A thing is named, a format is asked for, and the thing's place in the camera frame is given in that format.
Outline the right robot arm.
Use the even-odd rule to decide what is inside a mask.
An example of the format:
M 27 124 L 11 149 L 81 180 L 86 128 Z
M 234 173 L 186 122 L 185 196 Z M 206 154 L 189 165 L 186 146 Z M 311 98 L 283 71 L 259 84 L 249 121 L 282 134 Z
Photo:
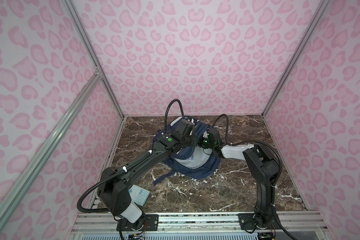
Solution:
M 249 221 L 254 229 L 266 229 L 276 222 L 276 183 L 283 170 L 278 151 L 268 143 L 247 140 L 240 143 L 224 143 L 216 128 L 209 128 L 201 137 L 198 146 L 212 150 L 221 159 L 237 159 L 247 163 L 257 185 L 257 200 L 253 219 Z

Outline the grey calculator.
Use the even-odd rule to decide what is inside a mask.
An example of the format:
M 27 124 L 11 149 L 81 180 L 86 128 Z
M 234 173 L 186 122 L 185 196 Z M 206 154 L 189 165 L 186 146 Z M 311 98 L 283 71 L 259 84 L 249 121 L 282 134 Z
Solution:
M 150 191 L 143 189 L 139 186 L 133 185 L 129 189 L 129 194 L 134 203 L 136 203 L 139 206 L 144 206 L 150 195 Z

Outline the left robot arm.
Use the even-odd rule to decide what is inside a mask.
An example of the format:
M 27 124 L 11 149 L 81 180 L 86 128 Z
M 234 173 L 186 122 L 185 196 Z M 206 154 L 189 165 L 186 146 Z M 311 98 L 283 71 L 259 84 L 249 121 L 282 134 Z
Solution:
M 174 128 L 159 134 L 149 149 L 136 159 L 116 170 L 107 168 L 102 172 L 101 181 L 106 182 L 98 187 L 98 196 L 113 216 L 128 220 L 136 230 L 144 225 L 145 214 L 132 201 L 129 189 L 156 164 L 186 147 L 196 146 L 195 128 L 191 121 L 179 119 Z

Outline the navy blue student backpack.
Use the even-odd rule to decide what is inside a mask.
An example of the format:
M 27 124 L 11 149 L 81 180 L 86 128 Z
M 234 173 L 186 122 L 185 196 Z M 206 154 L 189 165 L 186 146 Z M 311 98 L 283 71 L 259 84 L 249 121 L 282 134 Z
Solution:
M 167 130 L 174 130 L 182 117 L 176 118 L 168 126 Z M 204 140 L 207 138 L 207 130 L 210 128 L 208 124 L 202 123 L 200 120 L 189 117 L 194 123 L 197 140 Z M 186 147 L 179 151 L 179 153 L 170 155 L 163 161 L 165 165 L 172 170 L 162 175 L 153 181 L 156 186 L 166 178 L 174 175 L 175 173 L 183 174 L 187 177 L 200 180 L 211 175 L 220 165 L 221 159 L 216 156 L 211 149 L 203 149 L 202 147 Z

